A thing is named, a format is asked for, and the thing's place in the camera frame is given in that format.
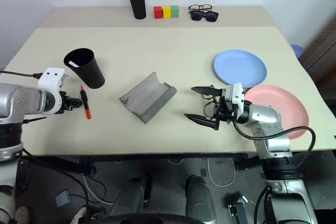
blue object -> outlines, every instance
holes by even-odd
[[[226,84],[241,82],[243,88],[261,84],[267,77],[265,64],[250,52],[231,49],[218,54],[214,61],[217,76]]]
[[[71,202],[70,194],[68,190],[62,191],[59,195],[55,197],[56,206],[61,207]]]
[[[299,59],[299,57],[303,53],[303,48],[299,45],[296,45],[296,44],[292,44],[291,46],[292,46],[292,49],[294,50],[296,58]]]

black pen holder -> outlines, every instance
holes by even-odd
[[[134,18],[146,18],[146,5],[145,0],[130,0],[133,9]]]

black cable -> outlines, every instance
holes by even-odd
[[[258,210],[259,210],[259,205],[260,205],[261,199],[263,198],[263,196],[264,196],[264,194],[266,193],[266,191],[267,191],[267,188],[265,187],[265,188],[261,191],[261,193],[260,193],[260,195],[259,195],[259,197],[258,197],[258,200],[257,200],[257,202],[256,202],[256,207],[255,207],[255,209],[254,209],[254,214],[253,214],[253,223],[254,223],[254,224],[258,224],[258,223],[257,223],[257,220],[258,220]]]
[[[72,175],[70,175],[70,174],[68,174],[68,173],[66,173],[66,172],[63,172],[62,170],[60,170],[60,169],[58,169],[58,168],[56,168],[56,167],[53,167],[53,166],[49,165],[49,164],[46,163],[46,162],[43,162],[43,161],[40,160],[38,157],[33,156],[30,152],[28,152],[28,151],[27,151],[26,149],[24,149],[24,148],[23,148],[23,152],[24,152],[25,154],[27,154],[27,156],[30,157],[30,158],[31,158],[32,160],[34,160],[35,162],[40,163],[40,164],[42,164],[43,166],[46,166],[46,167],[48,167],[48,168],[50,168],[50,169],[52,169],[52,170],[55,170],[55,171],[57,171],[57,172],[59,172],[59,173],[62,173],[63,175],[65,175],[65,176],[71,178],[72,180],[74,180],[75,182],[77,182],[77,183],[81,186],[81,188],[83,189],[84,194],[85,194],[85,206],[86,206],[85,223],[88,223],[89,220],[90,220],[89,196],[88,196],[88,192],[87,192],[87,190],[86,190],[86,188],[85,188],[85,185],[84,185],[80,180],[78,180],[77,178],[73,177]]]
[[[106,186],[104,185],[104,183],[101,182],[101,181],[99,181],[99,180],[96,180],[94,178],[91,178],[91,177],[88,177],[88,179],[93,180],[93,181],[95,181],[95,182],[97,182],[97,183],[99,183],[100,185],[103,186],[103,188],[104,188],[104,195],[103,195],[103,197],[101,197],[101,200],[104,200],[105,196],[106,196]]]
[[[5,214],[8,215],[8,218],[11,220],[10,214],[3,208],[0,207],[0,211],[4,212]]]
[[[5,71],[5,70],[0,70],[0,73],[14,74],[14,75],[16,75],[16,76],[33,77],[33,75],[32,75],[32,74],[25,74],[25,73],[10,72],[10,71]]]
[[[250,139],[250,140],[256,140],[256,141],[262,141],[262,140],[267,140],[267,139],[271,139],[271,138],[275,138],[275,137],[279,137],[279,136],[282,136],[282,135],[285,135],[287,133],[290,133],[292,131],[297,131],[297,130],[307,130],[311,133],[311,143],[307,149],[307,151],[305,152],[305,154],[303,155],[303,157],[301,158],[301,160],[296,164],[296,166],[300,166],[303,161],[305,161],[305,159],[312,153],[312,150],[314,148],[314,145],[315,145],[315,142],[316,142],[316,134],[315,134],[315,131],[310,128],[310,127],[307,127],[307,126],[298,126],[298,127],[293,127],[293,128],[290,128],[288,130],[285,130],[285,131],[281,131],[279,133],[276,133],[276,134],[273,134],[273,135],[270,135],[270,136],[260,136],[260,137],[254,137],[254,136],[249,136],[249,135],[246,135],[244,132],[242,132],[240,130],[240,128],[238,127],[237,125],[237,122],[236,121],[232,121],[233,123],[233,126],[235,127],[236,131],[242,135],[243,137],[247,138],[247,139]]]
[[[11,71],[0,70],[0,73],[7,73],[7,74],[14,74],[16,76],[24,76],[24,77],[34,77],[36,79],[40,79],[43,73],[33,73],[33,74],[26,74],[26,73],[17,73]]]
[[[85,197],[83,197],[83,196],[81,196],[81,195],[78,195],[78,194],[69,194],[69,196],[76,196],[76,197],[85,199]],[[90,203],[93,203],[93,204],[100,203],[99,201],[92,201],[92,200],[89,200],[89,202],[90,202]]]
[[[26,124],[26,123],[30,123],[30,122],[35,122],[35,121],[38,121],[38,120],[42,120],[42,119],[45,119],[47,118],[46,116],[43,116],[42,118],[34,118],[34,119],[24,119],[23,120],[23,124]]]

green block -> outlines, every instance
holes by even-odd
[[[172,13],[172,18],[178,18],[179,6],[178,5],[171,5],[170,10],[171,10],[171,13]]]

yellow block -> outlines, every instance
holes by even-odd
[[[171,18],[172,12],[170,6],[162,6],[163,18]]]

